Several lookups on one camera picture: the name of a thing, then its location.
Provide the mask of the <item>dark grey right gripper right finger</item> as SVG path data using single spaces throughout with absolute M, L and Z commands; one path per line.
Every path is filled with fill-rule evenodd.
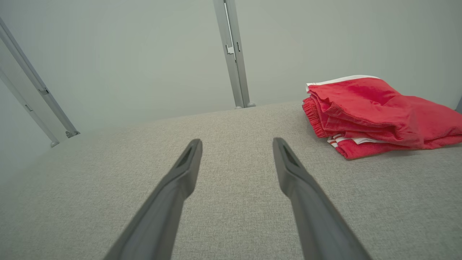
M 306 260 L 369 260 L 369 253 L 283 138 L 273 139 L 279 187 L 290 199 Z

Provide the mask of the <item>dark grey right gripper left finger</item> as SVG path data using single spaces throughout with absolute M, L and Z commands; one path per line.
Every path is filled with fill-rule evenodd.
M 193 139 L 157 184 L 106 260 L 169 260 L 184 201 L 193 193 L 202 157 L 202 141 Z

